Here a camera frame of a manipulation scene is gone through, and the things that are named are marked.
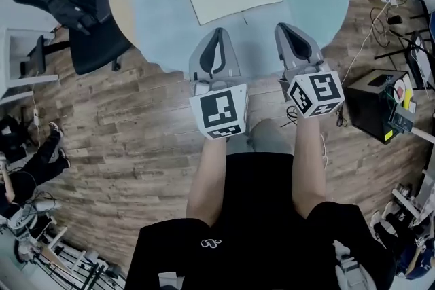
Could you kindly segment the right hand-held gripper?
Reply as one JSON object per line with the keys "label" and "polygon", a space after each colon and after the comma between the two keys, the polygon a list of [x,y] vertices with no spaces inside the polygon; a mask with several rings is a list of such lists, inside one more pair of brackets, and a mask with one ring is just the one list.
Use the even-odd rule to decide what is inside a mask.
{"label": "right hand-held gripper", "polygon": [[285,67],[279,80],[284,99],[292,102],[304,118],[335,111],[345,100],[343,88],[338,73],[323,59],[317,42],[286,23],[276,26],[275,41]]}

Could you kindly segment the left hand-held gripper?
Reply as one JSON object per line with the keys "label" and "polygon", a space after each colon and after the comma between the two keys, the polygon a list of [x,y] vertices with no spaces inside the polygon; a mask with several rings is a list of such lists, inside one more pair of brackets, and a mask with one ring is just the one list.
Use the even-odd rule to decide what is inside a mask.
{"label": "left hand-held gripper", "polygon": [[243,134],[247,84],[227,30],[216,28],[199,42],[189,60],[189,74],[189,101],[199,131],[211,140]]}

